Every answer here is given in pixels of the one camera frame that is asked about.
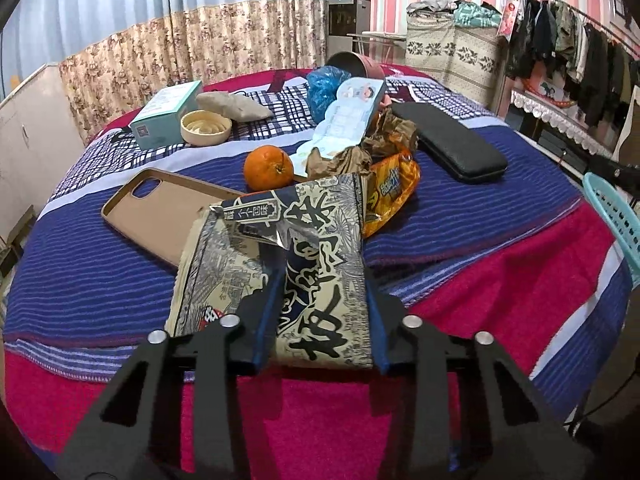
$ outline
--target white cabinet door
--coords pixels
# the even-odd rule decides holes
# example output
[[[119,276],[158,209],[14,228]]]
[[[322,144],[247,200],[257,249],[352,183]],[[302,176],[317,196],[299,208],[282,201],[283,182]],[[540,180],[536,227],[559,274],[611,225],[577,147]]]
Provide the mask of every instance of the white cabinet door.
[[[0,108],[0,236],[4,240],[31,205],[20,179],[21,161],[15,158],[19,132],[15,105],[8,101]]]
[[[13,99],[23,147],[27,150],[17,156],[25,162],[22,175],[34,209],[39,213],[84,151],[84,145],[71,116],[57,66],[45,67],[17,91]]]

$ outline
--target teal plastic chair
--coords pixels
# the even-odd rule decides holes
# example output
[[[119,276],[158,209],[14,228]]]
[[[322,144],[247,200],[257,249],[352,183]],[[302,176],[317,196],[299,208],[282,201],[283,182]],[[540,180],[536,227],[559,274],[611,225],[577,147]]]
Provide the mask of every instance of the teal plastic chair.
[[[618,239],[631,269],[634,288],[640,285],[640,220],[616,189],[596,174],[582,180],[584,194]]]

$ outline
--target brown phone case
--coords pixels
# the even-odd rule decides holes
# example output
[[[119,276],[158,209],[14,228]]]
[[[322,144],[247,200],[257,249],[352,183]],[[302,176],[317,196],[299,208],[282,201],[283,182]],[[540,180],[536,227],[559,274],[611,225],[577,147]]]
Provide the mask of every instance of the brown phone case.
[[[146,180],[159,184],[146,196],[133,192]],[[153,168],[142,170],[104,205],[102,218],[116,231],[174,267],[199,211],[241,196],[239,191]]]

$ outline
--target light blue box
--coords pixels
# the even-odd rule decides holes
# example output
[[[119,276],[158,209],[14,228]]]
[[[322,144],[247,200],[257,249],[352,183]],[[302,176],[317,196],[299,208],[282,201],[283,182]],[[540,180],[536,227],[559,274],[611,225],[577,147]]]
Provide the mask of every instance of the light blue box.
[[[188,112],[198,110],[196,95],[202,92],[202,81],[167,86],[151,98],[129,123],[141,150],[153,150],[184,142],[180,120]]]

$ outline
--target beige floral fabric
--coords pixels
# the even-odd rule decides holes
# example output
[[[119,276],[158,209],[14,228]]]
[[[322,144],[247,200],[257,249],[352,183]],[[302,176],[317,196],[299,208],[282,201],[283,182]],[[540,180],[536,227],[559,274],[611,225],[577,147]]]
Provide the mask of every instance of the beige floral fabric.
[[[165,86],[324,63],[323,0],[260,0],[188,12],[112,34],[60,63],[87,144],[105,124]]]

